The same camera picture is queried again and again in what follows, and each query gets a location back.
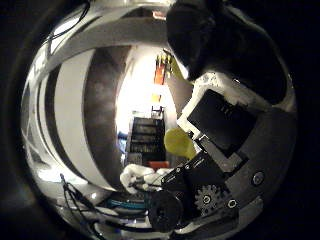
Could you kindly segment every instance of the yellow object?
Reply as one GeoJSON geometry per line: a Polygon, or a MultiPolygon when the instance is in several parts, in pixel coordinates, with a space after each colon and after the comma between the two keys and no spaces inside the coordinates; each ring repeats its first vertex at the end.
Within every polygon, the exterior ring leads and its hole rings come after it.
{"type": "Polygon", "coordinates": [[[184,79],[184,77],[183,77],[183,75],[182,75],[182,73],[181,73],[181,70],[180,70],[180,68],[179,68],[179,66],[178,66],[177,60],[176,60],[175,58],[172,58],[171,69],[172,69],[173,75],[174,75],[177,79],[179,79],[179,80],[184,80],[184,81],[185,81],[185,79],[184,79]]]}
{"type": "Polygon", "coordinates": [[[164,136],[166,150],[174,155],[192,159],[196,150],[192,140],[181,128],[169,129],[164,136]]]}
{"type": "Polygon", "coordinates": [[[161,100],[161,95],[154,94],[154,93],[151,95],[151,102],[158,103],[160,102],[160,100],[161,100]]]}

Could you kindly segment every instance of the gear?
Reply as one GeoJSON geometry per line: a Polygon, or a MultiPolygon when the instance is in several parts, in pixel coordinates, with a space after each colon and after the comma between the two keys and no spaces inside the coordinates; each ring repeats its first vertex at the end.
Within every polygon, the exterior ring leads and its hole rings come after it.
{"type": "Polygon", "coordinates": [[[229,196],[230,194],[215,185],[202,186],[195,195],[195,205],[201,211],[201,216],[208,216],[223,209],[229,196]]]}

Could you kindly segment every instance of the screw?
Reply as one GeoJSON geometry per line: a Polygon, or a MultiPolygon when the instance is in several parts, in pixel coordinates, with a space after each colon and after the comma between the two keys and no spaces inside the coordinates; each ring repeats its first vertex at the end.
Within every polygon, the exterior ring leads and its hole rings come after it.
{"type": "Polygon", "coordinates": [[[189,136],[190,138],[193,138],[193,135],[194,135],[193,132],[191,132],[191,131],[188,132],[188,136],[189,136]]]}
{"type": "Polygon", "coordinates": [[[259,186],[264,180],[264,173],[263,172],[257,172],[253,175],[252,183],[255,186],[259,186]]]}
{"type": "Polygon", "coordinates": [[[203,197],[203,203],[204,203],[204,204],[208,204],[208,203],[210,203],[210,202],[211,202],[211,197],[208,196],[208,195],[205,195],[205,196],[203,197]]]}
{"type": "Polygon", "coordinates": [[[229,208],[234,208],[235,206],[237,206],[236,200],[231,199],[231,200],[228,202],[228,207],[229,207],[229,208]]]}

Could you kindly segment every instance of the wire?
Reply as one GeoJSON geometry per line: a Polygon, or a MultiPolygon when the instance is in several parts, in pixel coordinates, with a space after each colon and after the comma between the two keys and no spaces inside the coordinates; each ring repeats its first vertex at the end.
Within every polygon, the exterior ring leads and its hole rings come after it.
{"type": "Polygon", "coordinates": [[[163,175],[164,174],[162,174],[162,175],[159,175],[151,184],[149,184],[149,185],[153,185],[160,177],[163,177],[163,175]]]}
{"type": "Polygon", "coordinates": [[[131,187],[133,187],[135,190],[137,190],[138,192],[141,192],[143,194],[150,194],[152,192],[152,191],[146,191],[146,190],[138,187],[139,184],[141,184],[141,183],[132,183],[131,187]]]}
{"type": "Polygon", "coordinates": [[[80,23],[80,22],[82,21],[82,19],[84,19],[84,17],[87,15],[87,13],[88,13],[88,11],[89,11],[89,9],[90,9],[90,1],[84,0],[84,4],[85,4],[84,9],[83,9],[83,11],[82,11],[82,13],[81,13],[78,21],[77,21],[74,25],[72,25],[72,26],[69,27],[68,29],[62,31],[61,33],[58,33],[58,34],[54,34],[54,35],[49,36],[49,37],[42,43],[41,46],[43,46],[44,44],[46,44],[46,43],[48,43],[48,42],[51,42],[51,41],[57,39],[58,37],[61,37],[62,35],[64,35],[64,34],[66,34],[67,32],[69,32],[71,29],[73,29],[75,26],[77,26],[78,23],[80,23]]]}
{"type": "Polygon", "coordinates": [[[91,222],[86,218],[86,216],[83,215],[82,211],[80,210],[79,205],[77,204],[74,196],[72,196],[72,192],[69,190],[68,191],[69,196],[73,202],[73,204],[76,206],[77,211],[79,212],[80,216],[82,217],[82,219],[84,220],[84,222],[86,223],[84,226],[87,229],[87,231],[90,234],[93,234],[94,236],[96,236],[98,239],[100,240],[106,240],[101,234],[99,234],[95,229],[94,229],[94,222],[91,224],[91,222]]]}
{"type": "Polygon", "coordinates": [[[158,184],[152,184],[152,183],[149,183],[148,186],[150,187],[161,187],[161,185],[158,185],[158,184]]]}
{"type": "Polygon", "coordinates": [[[90,224],[90,229],[94,232],[94,235],[99,238],[100,240],[106,240],[101,233],[99,233],[95,228],[94,228],[94,224],[99,223],[98,221],[93,221],[90,224]]]}
{"type": "Polygon", "coordinates": [[[80,210],[80,208],[79,208],[79,205],[77,205],[77,203],[76,203],[74,197],[72,196],[72,194],[71,194],[68,190],[65,190],[65,191],[64,191],[64,195],[65,195],[65,199],[66,199],[67,206],[68,206],[68,208],[69,208],[70,213],[72,214],[72,216],[76,219],[76,221],[80,224],[80,226],[85,227],[86,230],[87,230],[89,233],[91,233],[91,230],[87,227],[87,225],[88,225],[88,223],[89,223],[89,222],[88,222],[88,219],[87,219],[87,218],[83,215],[83,213],[81,212],[81,210],[80,210]],[[74,213],[74,210],[72,210],[72,208],[70,207],[70,204],[69,204],[69,201],[68,201],[68,199],[67,199],[66,193],[69,194],[70,199],[72,200],[74,206],[76,207],[75,210],[79,212],[81,218],[84,220],[85,223],[83,223],[81,220],[78,219],[78,217],[76,217],[76,215],[75,215],[75,213],[74,213]]]}
{"type": "Polygon", "coordinates": [[[118,218],[118,219],[122,219],[122,218],[125,218],[125,219],[136,219],[138,217],[139,218],[145,217],[145,215],[143,216],[143,215],[137,215],[137,214],[129,215],[129,216],[123,216],[123,215],[121,216],[121,215],[113,215],[113,214],[102,212],[101,210],[96,208],[88,199],[86,199],[82,195],[82,193],[74,185],[72,185],[71,183],[66,182],[64,180],[64,177],[63,177],[62,174],[60,176],[61,176],[61,179],[62,179],[62,182],[63,182],[64,189],[69,193],[69,195],[71,197],[71,200],[72,201],[76,201],[77,200],[77,201],[81,202],[83,205],[85,205],[87,207],[86,210],[81,210],[79,208],[79,210],[81,212],[84,212],[84,211],[86,211],[86,212],[96,212],[96,213],[104,215],[104,216],[118,218]]]}
{"type": "Polygon", "coordinates": [[[65,201],[66,201],[66,204],[67,204],[67,206],[68,206],[68,209],[69,209],[72,217],[76,220],[76,222],[77,222],[80,226],[82,226],[82,225],[83,225],[82,222],[78,219],[78,217],[74,214],[72,208],[70,207],[69,201],[68,201],[68,199],[67,199],[67,194],[66,194],[66,192],[67,192],[66,190],[63,190],[64,199],[65,199],[65,201]]]}

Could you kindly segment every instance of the dark background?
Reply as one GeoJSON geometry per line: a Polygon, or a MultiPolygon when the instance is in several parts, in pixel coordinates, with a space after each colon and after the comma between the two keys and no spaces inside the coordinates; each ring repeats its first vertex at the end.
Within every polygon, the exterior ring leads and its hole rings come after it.
{"type": "MultiPolygon", "coordinates": [[[[272,204],[234,239],[316,239],[320,227],[320,19],[318,1],[233,0],[280,48],[296,88],[299,136],[272,204]]],[[[5,239],[83,239],[37,197],[24,160],[19,104],[44,36],[81,1],[0,1],[0,229],[5,239]]]]}

